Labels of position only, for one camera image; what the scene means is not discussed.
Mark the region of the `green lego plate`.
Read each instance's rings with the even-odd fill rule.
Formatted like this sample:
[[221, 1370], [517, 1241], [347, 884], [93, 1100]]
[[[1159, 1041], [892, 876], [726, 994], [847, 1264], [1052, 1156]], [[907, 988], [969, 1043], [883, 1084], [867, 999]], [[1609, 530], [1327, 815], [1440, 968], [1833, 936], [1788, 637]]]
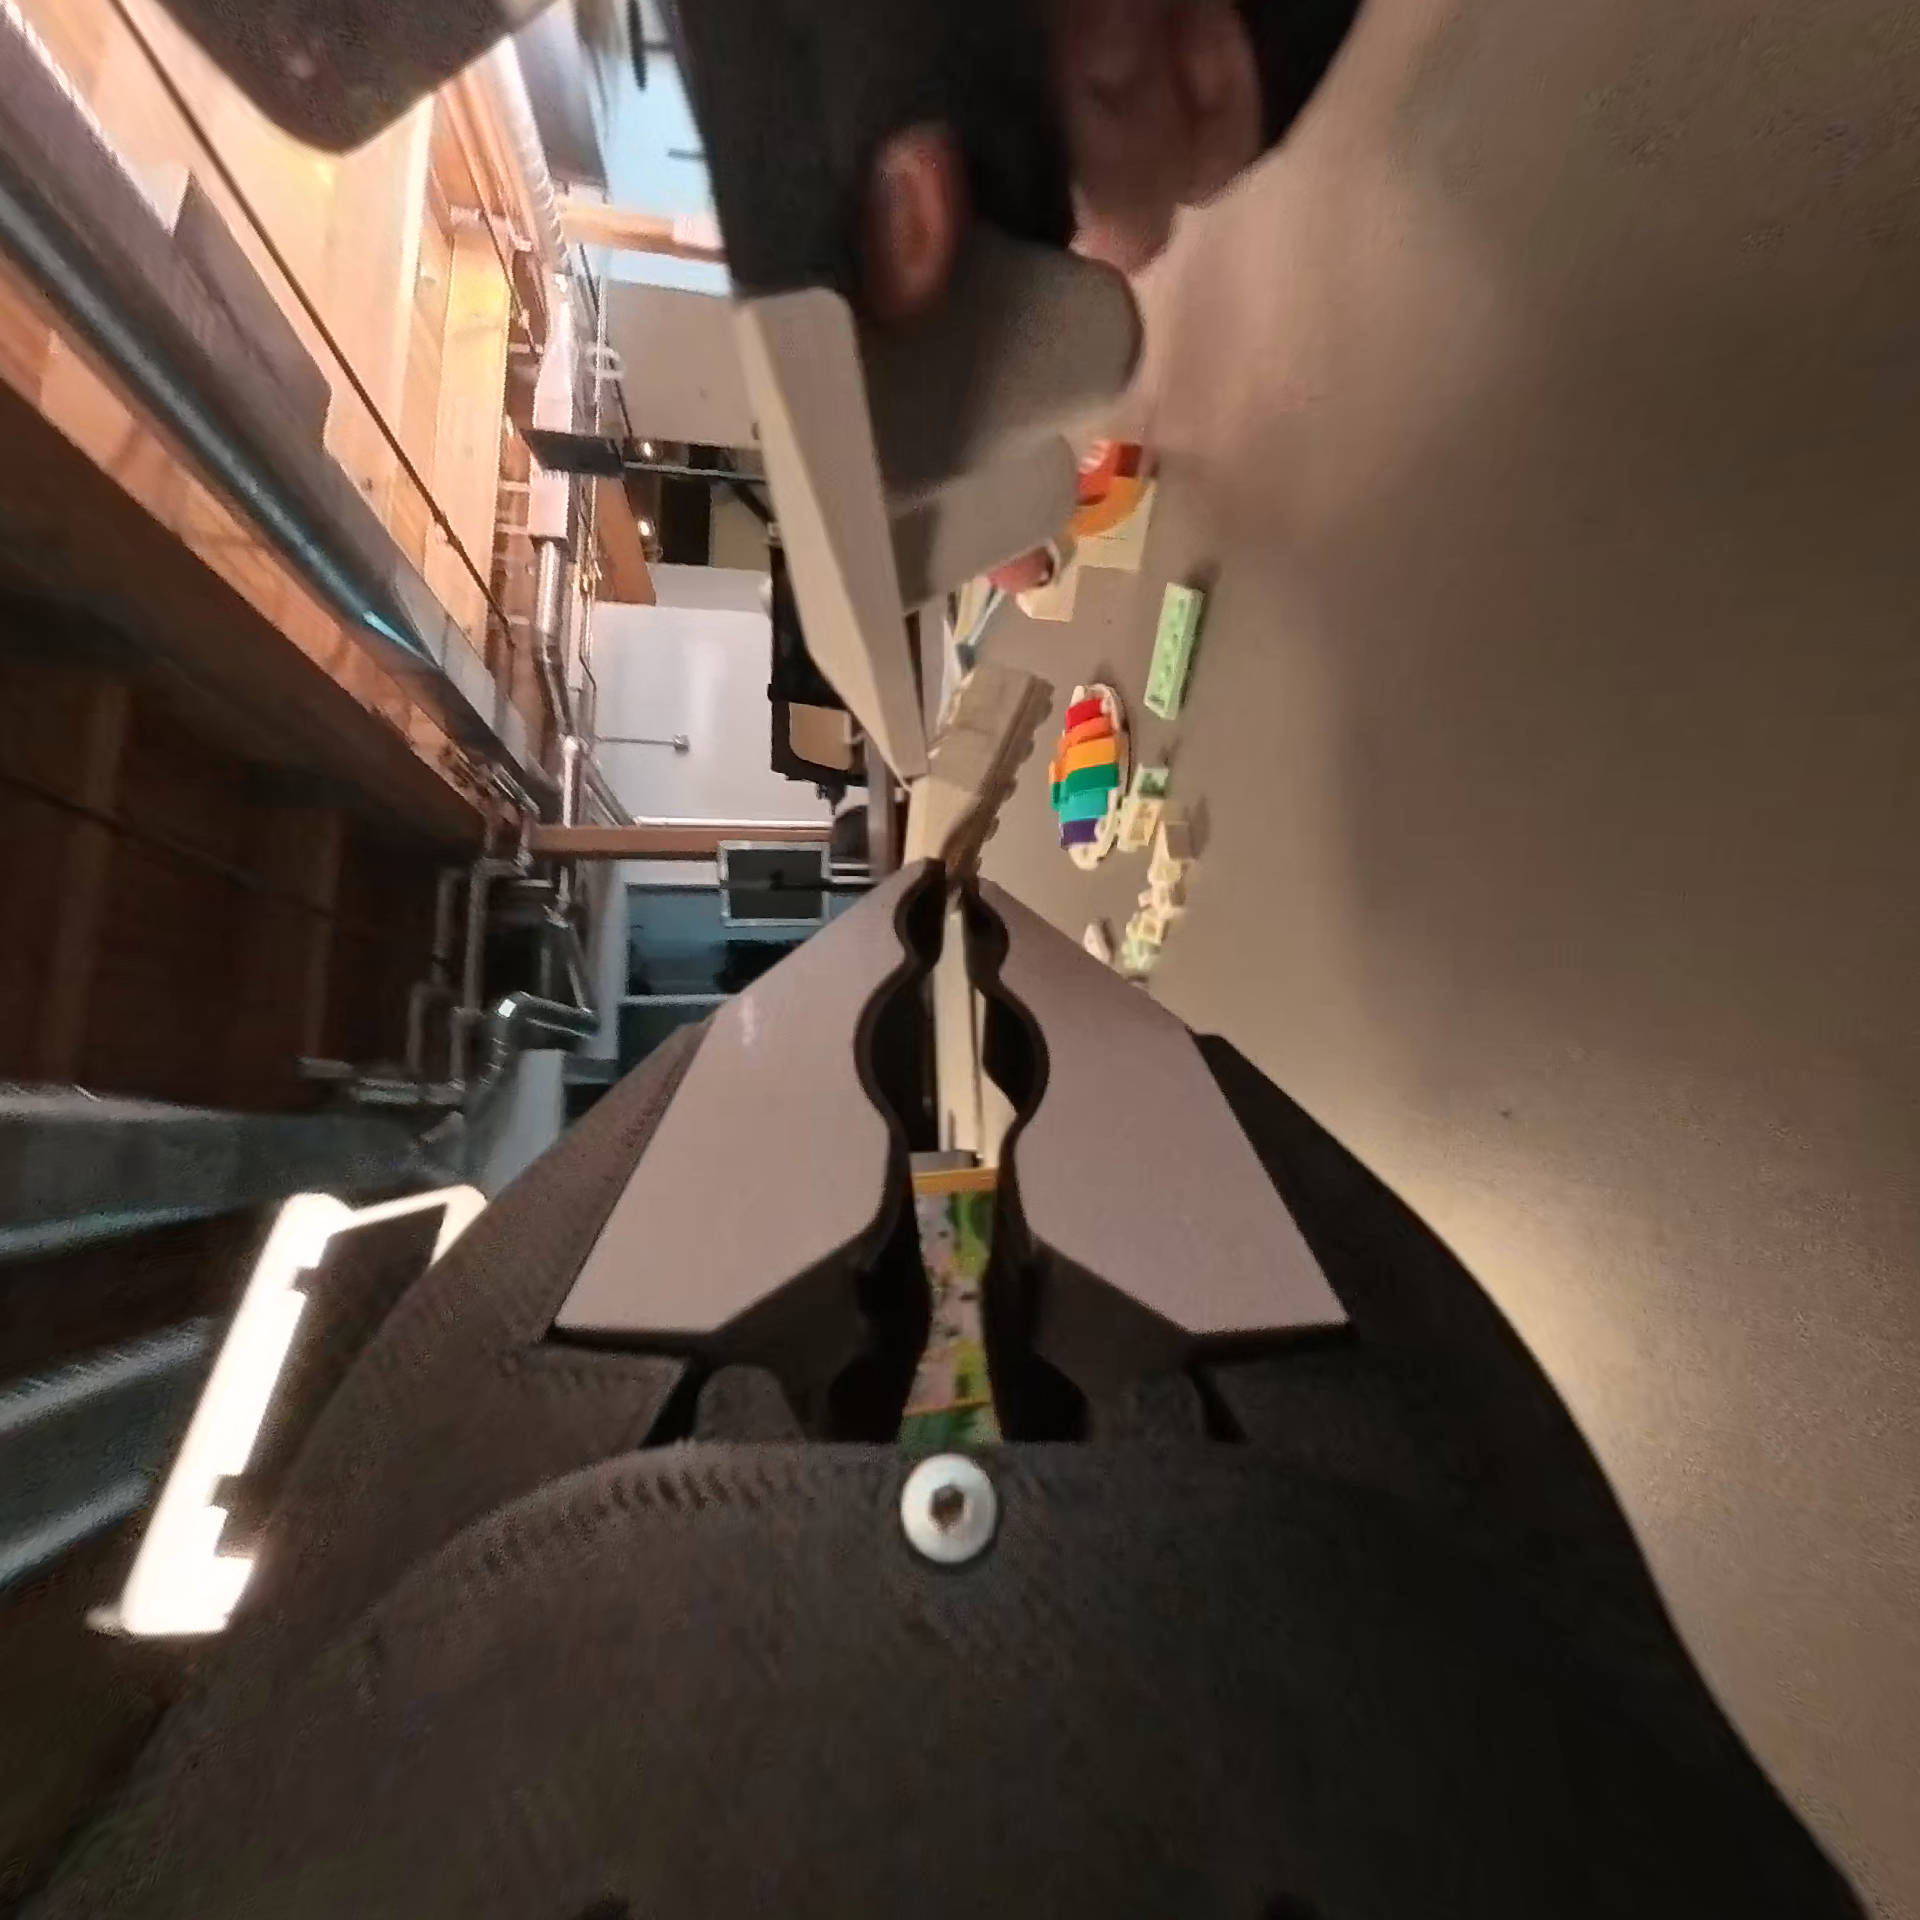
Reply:
[[1160, 723], [1174, 723], [1183, 711], [1207, 610], [1209, 600], [1201, 588], [1165, 586], [1142, 679], [1142, 706]]

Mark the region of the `person's right hand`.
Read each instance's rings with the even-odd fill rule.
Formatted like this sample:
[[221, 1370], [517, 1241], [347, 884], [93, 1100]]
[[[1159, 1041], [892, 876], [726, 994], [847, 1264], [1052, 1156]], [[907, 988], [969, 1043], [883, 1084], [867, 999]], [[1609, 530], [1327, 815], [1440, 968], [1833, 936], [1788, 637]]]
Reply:
[[[1061, 2], [1041, 19], [1071, 252], [1137, 277], [1183, 209], [1213, 202], [1259, 159], [1254, 45], [1235, 4]], [[903, 323], [935, 307], [969, 221], [955, 136], [936, 123], [889, 136], [864, 207], [867, 312]]]

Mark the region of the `cluster of small lego bricks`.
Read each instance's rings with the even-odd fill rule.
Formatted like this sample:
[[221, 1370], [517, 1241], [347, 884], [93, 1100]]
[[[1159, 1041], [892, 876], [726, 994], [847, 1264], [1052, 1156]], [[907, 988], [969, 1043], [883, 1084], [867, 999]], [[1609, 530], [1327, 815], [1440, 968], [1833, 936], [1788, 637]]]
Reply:
[[1094, 820], [1071, 823], [1071, 865], [1089, 874], [1112, 853], [1142, 856], [1142, 882], [1124, 922], [1089, 920], [1080, 946], [1105, 969], [1144, 988], [1160, 964], [1168, 936], [1189, 909], [1189, 880], [1197, 863], [1193, 823], [1168, 802], [1171, 770], [1159, 763], [1133, 768], [1124, 786], [1105, 795]]

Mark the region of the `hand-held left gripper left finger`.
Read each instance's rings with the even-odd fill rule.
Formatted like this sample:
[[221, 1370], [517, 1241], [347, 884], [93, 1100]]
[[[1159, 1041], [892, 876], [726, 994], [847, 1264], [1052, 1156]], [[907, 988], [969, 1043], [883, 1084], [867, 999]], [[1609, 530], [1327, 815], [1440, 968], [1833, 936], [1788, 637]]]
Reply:
[[907, 1197], [880, 1023], [939, 952], [945, 872], [901, 866], [731, 997], [555, 1317], [564, 1337], [864, 1337]]

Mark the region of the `lego set box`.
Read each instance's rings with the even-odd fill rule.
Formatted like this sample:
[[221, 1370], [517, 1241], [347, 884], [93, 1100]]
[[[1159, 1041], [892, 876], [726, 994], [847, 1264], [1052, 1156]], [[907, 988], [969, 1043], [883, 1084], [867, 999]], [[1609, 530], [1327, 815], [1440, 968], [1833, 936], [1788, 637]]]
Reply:
[[997, 1171], [963, 1153], [911, 1156], [927, 1337], [907, 1393], [901, 1448], [931, 1456], [1001, 1439], [985, 1345], [982, 1282], [992, 1259]]

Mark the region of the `studio light panel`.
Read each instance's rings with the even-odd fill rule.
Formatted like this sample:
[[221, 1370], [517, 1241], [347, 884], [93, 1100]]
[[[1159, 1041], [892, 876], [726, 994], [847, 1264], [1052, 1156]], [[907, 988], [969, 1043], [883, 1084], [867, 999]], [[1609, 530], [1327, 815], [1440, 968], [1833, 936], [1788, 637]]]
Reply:
[[435, 1264], [487, 1202], [470, 1184], [371, 1208], [349, 1208], [321, 1191], [284, 1202], [182, 1429], [121, 1599], [87, 1617], [92, 1629], [125, 1641], [189, 1641], [227, 1629], [255, 1556], [223, 1549], [230, 1519], [223, 1493], [253, 1467], [297, 1343], [318, 1324], [312, 1285], [333, 1241], [400, 1218], [435, 1217], [438, 1228], [427, 1257]]

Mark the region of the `rainbow lego piece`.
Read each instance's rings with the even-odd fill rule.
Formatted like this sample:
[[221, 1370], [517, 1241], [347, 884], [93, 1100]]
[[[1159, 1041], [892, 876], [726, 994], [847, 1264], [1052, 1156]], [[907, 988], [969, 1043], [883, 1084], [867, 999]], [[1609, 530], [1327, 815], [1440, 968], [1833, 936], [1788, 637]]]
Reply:
[[1119, 693], [1105, 681], [1076, 685], [1047, 765], [1054, 831], [1076, 872], [1094, 872], [1115, 851], [1132, 780], [1133, 746]]

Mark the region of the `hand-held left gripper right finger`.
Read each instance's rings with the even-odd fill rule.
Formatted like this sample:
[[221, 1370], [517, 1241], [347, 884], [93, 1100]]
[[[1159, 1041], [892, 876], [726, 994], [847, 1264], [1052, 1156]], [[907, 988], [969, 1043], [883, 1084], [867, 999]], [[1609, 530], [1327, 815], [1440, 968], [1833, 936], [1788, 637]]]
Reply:
[[1022, 1347], [1271, 1347], [1349, 1325], [1189, 1026], [982, 880], [966, 903]]

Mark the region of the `silver duct pipes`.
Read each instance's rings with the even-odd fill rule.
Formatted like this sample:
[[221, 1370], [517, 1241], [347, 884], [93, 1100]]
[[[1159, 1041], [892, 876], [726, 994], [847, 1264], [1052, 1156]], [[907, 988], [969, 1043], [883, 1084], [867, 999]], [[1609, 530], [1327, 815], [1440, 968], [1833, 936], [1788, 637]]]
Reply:
[[403, 1067], [429, 1106], [492, 1089], [523, 1049], [576, 1049], [598, 1026], [564, 872], [483, 856], [437, 874], [403, 1028]]

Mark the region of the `red and white lego piece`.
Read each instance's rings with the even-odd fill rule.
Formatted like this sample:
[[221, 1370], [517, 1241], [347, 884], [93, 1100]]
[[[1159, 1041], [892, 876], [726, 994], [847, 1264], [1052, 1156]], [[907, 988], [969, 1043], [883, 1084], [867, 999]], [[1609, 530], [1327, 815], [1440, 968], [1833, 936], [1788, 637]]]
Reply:
[[1076, 597], [1076, 561], [1069, 540], [1047, 543], [987, 573], [989, 586], [1028, 619], [1065, 625]]

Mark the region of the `black rounded object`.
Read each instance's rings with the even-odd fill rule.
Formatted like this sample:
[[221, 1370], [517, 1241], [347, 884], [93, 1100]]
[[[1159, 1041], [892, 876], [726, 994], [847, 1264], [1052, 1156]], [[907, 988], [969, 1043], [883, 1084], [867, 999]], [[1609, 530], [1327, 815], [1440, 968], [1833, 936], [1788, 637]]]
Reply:
[[513, 37], [547, 2], [165, 2], [281, 132], [349, 154]]

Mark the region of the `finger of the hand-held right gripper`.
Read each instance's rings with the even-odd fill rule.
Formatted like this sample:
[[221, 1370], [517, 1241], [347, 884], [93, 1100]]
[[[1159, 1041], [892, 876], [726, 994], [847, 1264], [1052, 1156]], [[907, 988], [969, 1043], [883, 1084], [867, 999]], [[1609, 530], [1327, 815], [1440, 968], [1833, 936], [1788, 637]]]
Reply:
[[907, 610], [1065, 530], [1076, 439], [1124, 396], [1140, 347], [1124, 277], [997, 229], [969, 233], [931, 308], [856, 324]]
[[880, 761], [927, 770], [889, 503], [847, 303], [741, 297], [733, 337], [807, 652]]

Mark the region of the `orange red toy piece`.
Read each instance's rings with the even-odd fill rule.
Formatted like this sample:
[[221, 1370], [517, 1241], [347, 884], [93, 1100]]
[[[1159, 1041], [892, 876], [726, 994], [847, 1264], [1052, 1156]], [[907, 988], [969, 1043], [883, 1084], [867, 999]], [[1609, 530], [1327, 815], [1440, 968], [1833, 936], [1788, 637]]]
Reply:
[[1071, 562], [1137, 573], [1157, 485], [1157, 463], [1142, 443], [1089, 441], [1079, 458], [1073, 511], [1065, 528]]

